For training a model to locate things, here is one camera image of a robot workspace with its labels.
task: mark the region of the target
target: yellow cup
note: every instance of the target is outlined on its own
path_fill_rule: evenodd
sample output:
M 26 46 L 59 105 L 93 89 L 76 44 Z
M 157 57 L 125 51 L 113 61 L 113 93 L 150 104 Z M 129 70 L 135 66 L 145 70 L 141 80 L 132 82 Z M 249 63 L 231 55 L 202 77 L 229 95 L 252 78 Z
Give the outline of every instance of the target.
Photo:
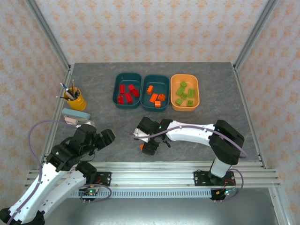
M 77 89 L 77 91 L 79 92 L 79 97 L 77 99 L 71 100 L 71 101 L 66 100 L 66 102 L 69 104 L 71 109 L 83 111 L 86 107 L 86 101 L 84 100 L 83 95 L 81 94 L 80 90 Z

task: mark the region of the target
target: plastic tray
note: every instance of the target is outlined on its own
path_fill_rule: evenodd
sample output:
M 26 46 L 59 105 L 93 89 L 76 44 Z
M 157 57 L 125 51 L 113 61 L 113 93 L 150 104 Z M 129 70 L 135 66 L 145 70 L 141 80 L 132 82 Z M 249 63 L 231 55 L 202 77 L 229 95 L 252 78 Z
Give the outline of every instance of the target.
M 193 98 L 187 98 L 186 100 L 183 100 L 181 106 L 178 106 L 176 105 L 175 102 L 178 98 L 180 98 L 180 96 L 178 96 L 176 92 L 180 87 L 180 83 L 183 81 L 187 83 L 187 87 L 184 93 L 188 93 L 189 88 L 194 89 L 195 93 Z M 192 107 L 187 106 L 188 100 L 193 101 Z M 172 103 L 172 108 L 176 111 L 190 112 L 195 110 L 195 108 L 200 103 L 198 80 L 195 76 L 190 74 L 175 74 L 174 76 L 171 77 L 171 103 Z
M 114 85 L 114 90 L 113 90 L 113 96 L 112 96 L 112 101 L 115 103 L 117 108 L 120 109 L 135 109 L 139 106 L 140 103 L 140 97 L 134 97 L 131 94 L 131 97 L 133 99 L 132 104 L 127 104 L 125 95 L 124 97 L 124 104 L 120 105 L 118 104 L 118 96 L 120 95 L 120 84 L 125 85 L 125 91 L 129 92 L 128 85 L 133 84 L 136 89 L 138 89 L 140 96 L 141 96 L 141 87 L 142 87 L 142 77 L 139 74 L 135 73 L 122 73 L 117 75 L 116 77 L 116 82 Z
M 150 98 L 152 96 L 147 94 L 148 87 L 153 86 L 153 92 L 156 94 L 164 94 L 165 101 L 161 102 L 161 107 L 156 108 L 154 103 L 150 102 Z M 144 84 L 142 87 L 142 94 L 141 94 L 141 104 L 143 108 L 147 111 L 152 112 L 162 112 L 164 111 L 170 102 L 170 79 L 166 76 L 162 75 L 148 75 L 144 79 Z

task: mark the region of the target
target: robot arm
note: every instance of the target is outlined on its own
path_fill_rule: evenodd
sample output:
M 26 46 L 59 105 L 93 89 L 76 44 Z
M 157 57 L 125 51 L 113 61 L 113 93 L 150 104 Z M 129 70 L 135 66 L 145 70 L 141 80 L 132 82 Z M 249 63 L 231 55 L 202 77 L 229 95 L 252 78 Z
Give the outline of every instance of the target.
M 225 136 L 231 142 L 215 133 Z M 145 142 L 142 151 L 147 155 L 154 155 L 161 142 L 168 146 L 168 141 L 188 141 L 210 146 L 217 157 L 210 168 L 209 176 L 216 185 L 219 184 L 217 181 L 225 177 L 228 169 L 238 163 L 240 150 L 235 145 L 242 147 L 245 140 L 224 120 L 218 120 L 216 124 L 195 125 L 167 119 L 158 123 L 144 117 L 133 135 L 135 139 Z
M 0 211 L 0 219 L 11 225 L 43 225 L 45 218 L 63 202 L 70 193 L 84 184 L 91 184 L 96 178 L 96 168 L 87 162 L 80 162 L 86 155 L 93 155 L 111 144 L 115 139 L 112 130 L 106 129 L 100 134 L 91 124 L 82 124 L 73 137 L 65 139 L 52 148 L 42 169 L 42 177 L 35 179 L 26 193 L 12 207 Z M 75 171 L 55 189 L 55 184 L 77 165 Z

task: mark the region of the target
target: patterned wallpaper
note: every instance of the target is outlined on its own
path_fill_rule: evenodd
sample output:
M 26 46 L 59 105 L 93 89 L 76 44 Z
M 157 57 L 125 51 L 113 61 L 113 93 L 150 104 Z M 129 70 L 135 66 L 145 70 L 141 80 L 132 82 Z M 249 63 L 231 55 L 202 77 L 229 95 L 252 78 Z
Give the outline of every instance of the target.
M 37 0 L 69 63 L 235 62 L 267 0 Z
M 29 169 L 37 167 L 27 144 L 28 130 L 52 117 L 64 75 L 25 1 L 0 1 L 0 209 L 15 203 Z M 37 154 L 47 130 L 40 125 L 33 132 Z
M 239 71 L 269 167 L 300 221 L 300 2 L 280 0 Z

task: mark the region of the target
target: gray table surface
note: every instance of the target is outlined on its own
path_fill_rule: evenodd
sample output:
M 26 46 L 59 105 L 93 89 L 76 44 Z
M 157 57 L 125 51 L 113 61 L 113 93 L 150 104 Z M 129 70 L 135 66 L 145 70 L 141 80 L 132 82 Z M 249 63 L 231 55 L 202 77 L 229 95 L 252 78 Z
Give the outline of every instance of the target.
M 133 110 L 116 108 L 112 101 L 115 78 L 119 73 L 134 72 L 142 77 L 150 74 L 165 75 L 192 74 L 197 77 L 200 104 L 193 112 L 178 112 L 171 104 L 164 112 L 148 112 L 141 105 Z M 258 155 L 252 138 L 246 113 L 230 63 L 202 62 L 155 62 L 155 63 L 76 63 L 72 78 L 85 100 L 84 112 L 91 114 L 97 131 L 112 129 L 115 141 L 96 153 L 94 161 L 106 162 L 147 162 L 147 161 L 212 161 L 212 149 L 192 142 L 171 142 L 171 148 L 160 144 L 154 156 L 142 154 L 139 145 L 129 136 L 142 117 L 147 116 L 160 122 L 172 119 L 184 123 L 211 124 L 226 120 L 245 137 L 244 150 L 248 159 L 257 160 Z M 60 143 L 74 129 L 59 125 L 54 144 Z

